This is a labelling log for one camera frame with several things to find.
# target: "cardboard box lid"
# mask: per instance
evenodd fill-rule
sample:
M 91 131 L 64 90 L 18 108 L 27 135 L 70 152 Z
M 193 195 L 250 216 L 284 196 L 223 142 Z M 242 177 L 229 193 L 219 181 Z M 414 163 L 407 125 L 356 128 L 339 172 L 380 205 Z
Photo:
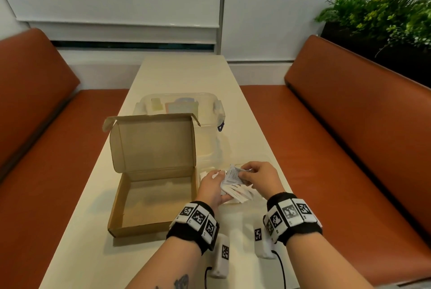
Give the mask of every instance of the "cardboard box lid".
M 191 113 L 108 117 L 103 131 L 111 131 L 115 171 L 196 166 L 193 118 L 200 126 Z

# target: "person's left arm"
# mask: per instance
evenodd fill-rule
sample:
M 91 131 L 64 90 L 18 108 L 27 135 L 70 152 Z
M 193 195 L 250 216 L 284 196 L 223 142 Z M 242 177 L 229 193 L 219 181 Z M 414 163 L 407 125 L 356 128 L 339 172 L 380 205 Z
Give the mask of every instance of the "person's left arm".
M 209 205 L 215 212 L 220 204 L 231 199 L 220 195 L 220 184 L 224 179 L 223 171 L 208 173 L 200 183 L 196 200 Z M 135 275 L 126 289 L 164 289 L 187 288 L 197 269 L 201 249 L 194 241 L 169 237 L 143 268 Z

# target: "forearm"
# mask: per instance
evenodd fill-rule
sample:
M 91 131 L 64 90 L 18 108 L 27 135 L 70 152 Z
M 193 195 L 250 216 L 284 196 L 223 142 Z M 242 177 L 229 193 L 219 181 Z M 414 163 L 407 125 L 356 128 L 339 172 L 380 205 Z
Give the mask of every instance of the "forearm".
M 294 235 L 286 248 L 301 289 L 373 289 L 317 232 Z
M 126 289 L 187 288 L 200 257 L 201 250 L 195 242 L 169 237 Z

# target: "planter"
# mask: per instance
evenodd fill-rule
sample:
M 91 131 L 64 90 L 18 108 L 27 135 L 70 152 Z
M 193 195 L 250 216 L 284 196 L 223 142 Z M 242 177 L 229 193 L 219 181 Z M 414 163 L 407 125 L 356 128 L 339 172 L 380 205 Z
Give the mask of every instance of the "planter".
M 400 45 L 379 52 L 385 41 L 369 39 L 361 33 L 352 34 L 349 29 L 330 22 L 325 24 L 321 37 L 431 88 L 430 51 Z

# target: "bench backrest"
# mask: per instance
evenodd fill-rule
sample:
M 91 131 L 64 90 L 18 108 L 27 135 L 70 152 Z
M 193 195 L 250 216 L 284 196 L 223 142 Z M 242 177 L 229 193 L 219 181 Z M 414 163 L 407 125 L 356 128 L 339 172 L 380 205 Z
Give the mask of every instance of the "bench backrest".
M 0 41 L 0 179 L 78 85 L 39 29 Z
M 285 80 L 431 234 L 431 90 L 317 36 Z

